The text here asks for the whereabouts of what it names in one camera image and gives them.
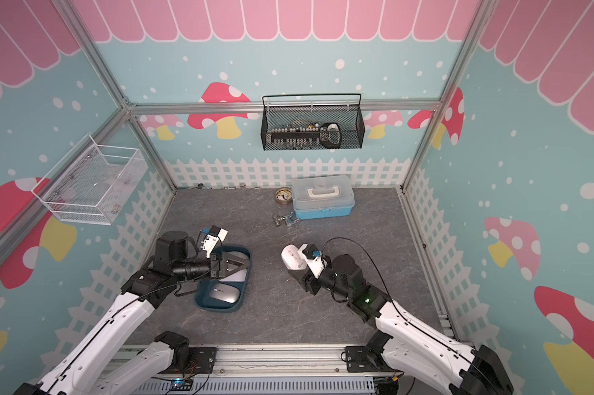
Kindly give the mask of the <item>silver mouse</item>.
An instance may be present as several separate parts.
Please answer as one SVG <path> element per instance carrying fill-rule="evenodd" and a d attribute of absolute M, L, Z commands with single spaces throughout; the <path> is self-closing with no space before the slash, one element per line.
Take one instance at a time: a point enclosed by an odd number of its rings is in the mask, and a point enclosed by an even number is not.
<path fill-rule="evenodd" d="M 236 304 L 240 298 L 240 290 L 226 283 L 216 283 L 208 292 L 208 296 L 216 301 Z"/>

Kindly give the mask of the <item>aluminium corner post left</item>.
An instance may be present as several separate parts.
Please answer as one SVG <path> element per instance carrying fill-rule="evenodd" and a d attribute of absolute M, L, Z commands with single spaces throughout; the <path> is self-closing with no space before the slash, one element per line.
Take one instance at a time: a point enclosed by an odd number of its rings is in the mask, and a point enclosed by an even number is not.
<path fill-rule="evenodd" d="M 112 119 L 104 122 L 96 131 L 94 139 L 98 143 L 107 143 L 126 123 L 128 123 L 129 128 L 132 130 L 146 157 L 155 166 L 168 185 L 168 188 L 172 192 L 175 192 L 176 186 L 169 171 L 165 167 L 165 162 L 146 135 L 142 125 L 140 125 L 138 116 L 134 113 L 136 105 L 131 103 L 124 94 L 121 85 L 115 78 L 111 68 L 101 54 L 101 51 L 99 51 L 90 31 L 88 31 L 83 18 L 79 14 L 78 8 L 73 1 L 53 1 L 52 3 L 63 18 L 65 24 L 68 26 L 68 29 L 72 32 L 78 44 L 80 44 L 91 67 L 104 84 L 104 87 L 117 107 L 117 111 L 112 116 Z"/>

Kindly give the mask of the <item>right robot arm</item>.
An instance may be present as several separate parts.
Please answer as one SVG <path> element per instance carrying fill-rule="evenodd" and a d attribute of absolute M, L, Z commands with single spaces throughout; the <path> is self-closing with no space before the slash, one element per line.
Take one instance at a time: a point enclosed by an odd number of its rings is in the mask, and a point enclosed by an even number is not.
<path fill-rule="evenodd" d="M 329 260 L 297 251 L 283 258 L 288 273 L 316 295 L 340 296 L 361 320 L 376 329 L 367 348 L 373 366 L 385 365 L 441 394 L 512 394 L 515 388 L 498 354 L 443 335 L 364 279 L 348 254 Z"/>

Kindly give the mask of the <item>dark teal storage box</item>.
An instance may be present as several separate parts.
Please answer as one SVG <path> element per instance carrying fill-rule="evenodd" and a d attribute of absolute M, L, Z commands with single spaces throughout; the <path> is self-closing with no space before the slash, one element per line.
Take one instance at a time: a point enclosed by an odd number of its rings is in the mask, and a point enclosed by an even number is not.
<path fill-rule="evenodd" d="M 235 312 L 242 306 L 244 301 L 244 295 L 246 287 L 249 281 L 249 273 L 247 279 L 244 282 L 221 282 L 221 280 L 203 280 L 200 281 L 200 288 L 196 292 L 195 303 L 199 309 L 206 311 L 219 312 L 219 313 L 231 313 Z M 240 298 L 236 304 L 227 304 L 221 301 L 216 301 L 208 296 L 208 292 L 211 287 L 216 283 L 226 283 L 228 285 L 237 287 L 240 290 Z"/>

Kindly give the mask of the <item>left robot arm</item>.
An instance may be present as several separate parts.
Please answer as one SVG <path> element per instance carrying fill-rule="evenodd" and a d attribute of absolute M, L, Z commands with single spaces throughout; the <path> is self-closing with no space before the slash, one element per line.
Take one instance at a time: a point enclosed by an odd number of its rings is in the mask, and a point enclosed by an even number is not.
<path fill-rule="evenodd" d="M 18 394 L 130 394 L 161 372 L 188 375 L 196 368 L 189 340 L 165 331 L 131 361 L 101 374 L 137 327 L 185 283 L 221 281 L 249 268 L 250 253 L 225 246 L 226 230 L 213 226 L 191 237 L 172 230 L 157 239 L 155 253 L 124 283 L 112 306 L 75 349 L 38 383 Z"/>

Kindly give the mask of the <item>grey mouse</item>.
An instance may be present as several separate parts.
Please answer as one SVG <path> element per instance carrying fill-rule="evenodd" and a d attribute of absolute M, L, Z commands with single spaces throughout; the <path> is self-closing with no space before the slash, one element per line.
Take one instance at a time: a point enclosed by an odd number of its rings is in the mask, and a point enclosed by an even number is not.
<path fill-rule="evenodd" d="M 237 273 L 243 269 L 248 269 L 250 266 L 250 257 L 246 253 L 230 251 L 224 254 L 224 258 L 228 259 L 230 274 Z"/>

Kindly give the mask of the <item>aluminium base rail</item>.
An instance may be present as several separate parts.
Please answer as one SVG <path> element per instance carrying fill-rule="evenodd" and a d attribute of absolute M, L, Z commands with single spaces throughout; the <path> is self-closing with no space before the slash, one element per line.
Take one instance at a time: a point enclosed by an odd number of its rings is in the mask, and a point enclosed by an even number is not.
<path fill-rule="evenodd" d="M 431 367 L 394 342 L 376 356 L 368 347 L 340 344 L 191 346 L 181 370 L 162 372 L 165 352 L 124 346 L 96 380 L 93 394 L 377 394 L 400 381 L 457 394 L 469 364 L 440 352 Z"/>

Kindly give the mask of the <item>socket set rail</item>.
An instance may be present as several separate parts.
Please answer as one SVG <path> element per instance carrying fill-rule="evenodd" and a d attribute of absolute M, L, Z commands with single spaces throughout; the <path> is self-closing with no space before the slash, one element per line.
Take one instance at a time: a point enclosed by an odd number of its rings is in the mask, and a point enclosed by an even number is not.
<path fill-rule="evenodd" d="M 338 149 L 341 146 L 339 131 L 329 128 L 274 128 L 262 138 L 265 148 L 268 149 Z"/>

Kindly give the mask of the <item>white mouse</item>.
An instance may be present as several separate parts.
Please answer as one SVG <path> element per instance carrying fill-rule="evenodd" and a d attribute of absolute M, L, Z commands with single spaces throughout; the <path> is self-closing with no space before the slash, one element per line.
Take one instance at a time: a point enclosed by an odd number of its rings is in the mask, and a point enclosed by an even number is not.
<path fill-rule="evenodd" d="M 221 282 L 244 282 L 247 279 L 247 276 L 248 270 L 243 269 L 238 271 L 237 273 L 231 274 L 230 276 L 221 279 Z"/>
<path fill-rule="evenodd" d="M 295 245 L 287 245 L 282 250 L 282 262 L 289 271 L 304 270 L 308 267 L 305 258 Z"/>

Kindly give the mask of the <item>blue storage case clear lid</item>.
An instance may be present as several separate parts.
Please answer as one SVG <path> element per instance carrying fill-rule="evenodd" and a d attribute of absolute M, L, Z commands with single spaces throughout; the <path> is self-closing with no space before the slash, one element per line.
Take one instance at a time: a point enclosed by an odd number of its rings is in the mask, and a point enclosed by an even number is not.
<path fill-rule="evenodd" d="M 291 188 L 293 210 L 299 220 L 345 217 L 356 201 L 346 175 L 297 179 Z"/>

